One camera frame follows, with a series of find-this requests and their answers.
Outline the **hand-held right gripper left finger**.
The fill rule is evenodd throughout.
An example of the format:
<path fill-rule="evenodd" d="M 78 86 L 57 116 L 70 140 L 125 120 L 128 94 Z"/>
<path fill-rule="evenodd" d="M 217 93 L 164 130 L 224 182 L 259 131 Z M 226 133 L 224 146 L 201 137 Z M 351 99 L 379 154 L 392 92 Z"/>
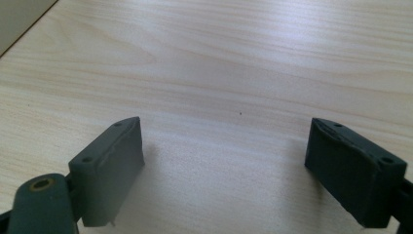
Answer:
<path fill-rule="evenodd" d="M 75 218 L 86 227 L 114 221 L 144 165 L 140 119 L 111 125 L 69 162 Z"/>

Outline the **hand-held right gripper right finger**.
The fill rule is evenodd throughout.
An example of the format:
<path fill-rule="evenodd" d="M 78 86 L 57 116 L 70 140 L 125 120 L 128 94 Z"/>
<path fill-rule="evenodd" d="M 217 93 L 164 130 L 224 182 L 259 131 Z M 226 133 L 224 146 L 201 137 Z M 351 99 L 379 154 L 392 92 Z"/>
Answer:
<path fill-rule="evenodd" d="M 350 128 L 314 118 L 305 166 L 366 228 L 407 226 L 407 163 Z"/>

